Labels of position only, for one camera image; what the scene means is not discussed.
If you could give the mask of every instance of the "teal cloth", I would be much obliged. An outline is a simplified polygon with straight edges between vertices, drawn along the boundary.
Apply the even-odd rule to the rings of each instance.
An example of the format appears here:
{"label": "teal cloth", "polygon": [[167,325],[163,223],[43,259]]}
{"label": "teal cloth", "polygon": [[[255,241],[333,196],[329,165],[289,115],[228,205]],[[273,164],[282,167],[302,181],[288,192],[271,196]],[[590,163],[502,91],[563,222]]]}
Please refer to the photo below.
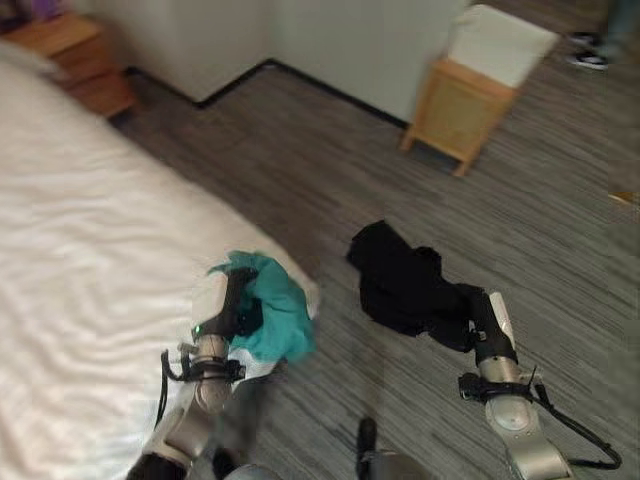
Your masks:
{"label": "teal cloth", "polygon": [[232,252],[229,263],[213,267],[227,272],[237,268],[258,271],[247,284],[242,309],[252,298],[262,302],[263,325],[248,337],[235,336],[231,348],[246,348],[261,362],[277,362],[286,358],[295,362],[315,350],[311,319],[307,313],[304,291],[273,258],[258,253]]}

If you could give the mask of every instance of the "person's leg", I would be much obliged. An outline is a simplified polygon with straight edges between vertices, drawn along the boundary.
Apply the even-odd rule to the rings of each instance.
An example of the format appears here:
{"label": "person's leg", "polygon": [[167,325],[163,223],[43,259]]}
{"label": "person's leg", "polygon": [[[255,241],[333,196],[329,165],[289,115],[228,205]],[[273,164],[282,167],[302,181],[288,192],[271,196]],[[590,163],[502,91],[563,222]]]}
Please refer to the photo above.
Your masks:
{"label": "person's leg", "polygon": [[596,47],[595,53],[606,59],[618,56],[639,19],[640,0],[616,0],[609,10],[602,44]]}

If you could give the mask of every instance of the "wooden cabinet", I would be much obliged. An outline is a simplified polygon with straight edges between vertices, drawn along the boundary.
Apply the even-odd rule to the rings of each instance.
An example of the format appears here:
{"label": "wooden cabinet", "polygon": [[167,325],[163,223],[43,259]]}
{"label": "wooden cabinet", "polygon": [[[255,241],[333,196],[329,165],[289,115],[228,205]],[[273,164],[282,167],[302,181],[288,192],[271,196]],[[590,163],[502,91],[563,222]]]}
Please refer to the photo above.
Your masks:
{"label": "wooden cabinet", "polygon": [[400,148],[421,140],[459,160],[464,175],[516,96],[509,88],[450,59],[439,60],[420,95]]}
{"label": "wooden cabinet", "polygon": [[86,18],[68,13],[48,22],[34,22],[3,39],[58,63],[67,75],[60,86],[99,115],[110,117],[136,103],[102,29]]}

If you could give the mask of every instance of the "black cloth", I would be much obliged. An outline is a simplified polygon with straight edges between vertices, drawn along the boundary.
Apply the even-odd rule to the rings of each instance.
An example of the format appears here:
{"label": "black cloth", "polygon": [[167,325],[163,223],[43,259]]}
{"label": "black cloth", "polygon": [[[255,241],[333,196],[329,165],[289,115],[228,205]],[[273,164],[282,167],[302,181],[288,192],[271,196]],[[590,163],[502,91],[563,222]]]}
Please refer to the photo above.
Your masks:
{"label": "black cloth", "polygon": [[405,335],[427,332],[458,351],[473,348],[469,298],[483,290],[446,281],[434,249],[411,248],[381,221],[353,238],[347,259],[361,273],[360,302],[375,322]]}

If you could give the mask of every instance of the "striped carpet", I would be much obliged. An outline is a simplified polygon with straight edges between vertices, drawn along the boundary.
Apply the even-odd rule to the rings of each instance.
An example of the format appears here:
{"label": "striped carpet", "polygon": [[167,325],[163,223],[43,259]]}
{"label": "striped carpet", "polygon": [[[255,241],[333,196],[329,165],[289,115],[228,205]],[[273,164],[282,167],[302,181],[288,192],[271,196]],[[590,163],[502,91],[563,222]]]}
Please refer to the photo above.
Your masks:
{"label": "striped carpet", "polygon": [[[593,26],[603,7],[491,3],[559,32]],[[521,362],[538,365],[558,408],[623,456],[617,472],[578,477],[639,478],[638,214],[607,191],[640,190],[640,67],[583,71],[564,63],[569,51],[559,45],[534,73],[464,179],[427,147],[401,155],[398,128],[277,69],[205,110],[134,79],[144,109],[121,131],[234,205],[323,288],[318,352],[266,386],[255,461],[284,479],[354,478],[355,432],[369,413],[383,447],[437,478],[507,478],[482,407],[458,396],[472,356],[394,334],[360,310],[344,255],[362,226],[386,218],[441,252],[448,279],[504,294]],[[598,455],[542,421],[567,455]],[[210,478],[202,463],[194,478]]]}

